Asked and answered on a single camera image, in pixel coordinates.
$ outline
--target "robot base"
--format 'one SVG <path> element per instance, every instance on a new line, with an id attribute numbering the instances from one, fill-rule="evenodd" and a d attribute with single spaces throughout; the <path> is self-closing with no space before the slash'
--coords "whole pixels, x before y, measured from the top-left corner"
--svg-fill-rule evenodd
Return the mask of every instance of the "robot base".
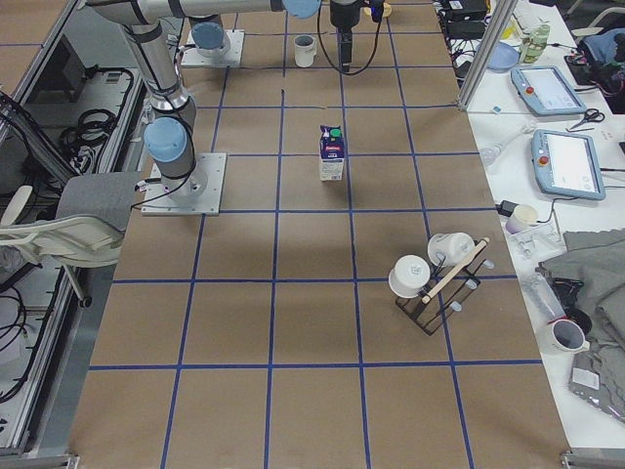
<path id="1" fill-rule="evenodd" d="M 208 182 L 204 191 L 196 196 L 190 197 L 187 201 L 175 200 L 172 197 L 162 197 L 154 202 L 142 205 L 141 211 L 147 216 L 177 216 L 177 215 L 199 215 L 205 213 L 209 216 L 219 215 L 219 206 L 222 200 L 222 188 L 224 187 L 224 176 L 226 175 L 225 153 L 198 153 L 195 156 L 197 166 L 208 175 Z M 160 171 L 154 164 L 152 166 L 150 178 L 160 178 Z M 147 186 L 146 198 L 149 200 L 165 193 L 161 184 Z"/>
<path id="2" fill-rule="evenodd" d="M 183 54 L 181 60 L 181 66 L 188 68 L 199 67 L 213 67 L 213 68 L 226 68 L 231 66 L 233 68 L 241 67 L 241 56 L 243 54 L 243 39 L 245 38 L 245 31 L 242 29 L 226 30 L 226 34 L 230 40 L 230 49 L 225 55 L 221 57 L 204 57 L 197 49 L 188 49 Z M 194 44 L 191 34 L 188 34 L 187 44 Z"/>

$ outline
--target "white cup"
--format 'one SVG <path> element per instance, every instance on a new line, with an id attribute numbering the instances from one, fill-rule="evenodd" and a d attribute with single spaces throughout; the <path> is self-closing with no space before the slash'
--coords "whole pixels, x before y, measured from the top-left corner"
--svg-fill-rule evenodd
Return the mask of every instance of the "white cup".
<path id="1" fill-rule="evenodd" d="M 476 247 L 466 233 L 435 234 L 428 242 L 428 257 L 435 266 L 455 266 Z"/>
<path id="2" fill-rule="evenodd" d="M 540 351 L 555 355 L 561 352 L 577 354 L 585 352 L 590 344 L 584 337 L 584 331 L 572 320 L 554 320 L 536 331 Z"/>
<path id="3" fill-rule="evenodd" d="M 316 56 L 316 39 L 302 34 L 294 39 L 295 64 L 300 67 L 311 66 Z"/>
<path id="4" fill-rule="evenodd" d="M 430 266 L 419 256 L 403 256 L 389 274 L 389 287 L 401 298 L 415 298 L 430 279 Z"/>
<path id="5" fill-rule="evenodd" d="M 531 205 L 517 205 L 506 222 L 506 230 L 511 235 L 523 232 L 536 225 L 538 212 Z"/>

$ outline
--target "tablet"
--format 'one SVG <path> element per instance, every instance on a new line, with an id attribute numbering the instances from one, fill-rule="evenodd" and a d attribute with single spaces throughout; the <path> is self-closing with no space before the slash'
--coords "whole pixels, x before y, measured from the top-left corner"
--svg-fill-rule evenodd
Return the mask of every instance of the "tablet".
<path id="1" fill-rule="evenodd" d="M 537 115 L 581 114 L 586 105 L 554 66 L 516 66 L 512 82 L 525 104 Z"/>
<path id="2" fill-rule="evenodd" d="M 542 192 L 592 200 L 605 198 L 591 137 L 537 130 L 532 139 L 532 159 Z"/>

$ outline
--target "gray fabric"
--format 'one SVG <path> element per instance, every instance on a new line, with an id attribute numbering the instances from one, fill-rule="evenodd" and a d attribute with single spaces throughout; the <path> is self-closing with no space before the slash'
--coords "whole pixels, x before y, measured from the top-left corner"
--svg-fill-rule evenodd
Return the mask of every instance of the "gray fabric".
<path id="1" fill-rule="evenodd" d="M 625 421 L 625 230 L 564 234 L 567 252 L 540 265 L 545 277 L 582 280 L 576 306 L 593 322 L 591 348 L 573 367 L 600 377 L 600 389 L 569 380 L 569 389 Z"/>
<path id="2" fill-rule="evenodd" d="M 76 176 L 65 186 L 57 218 L 95 215 L 121 232 L 126 230 L 140 172 Z"/>

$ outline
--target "chair seat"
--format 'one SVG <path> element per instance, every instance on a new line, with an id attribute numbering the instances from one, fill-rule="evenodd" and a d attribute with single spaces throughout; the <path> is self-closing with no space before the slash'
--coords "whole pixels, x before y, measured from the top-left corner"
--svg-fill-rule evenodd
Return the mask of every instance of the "chair seat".
<path id="1" fill-rule="evenodd" d="M 129 206 L 135 197 L 135 184 L 141 178 L 138 171 L 71 178 L 59 200 L 57 218 L 90 214 L 125 232 L 130 218 Z"/>

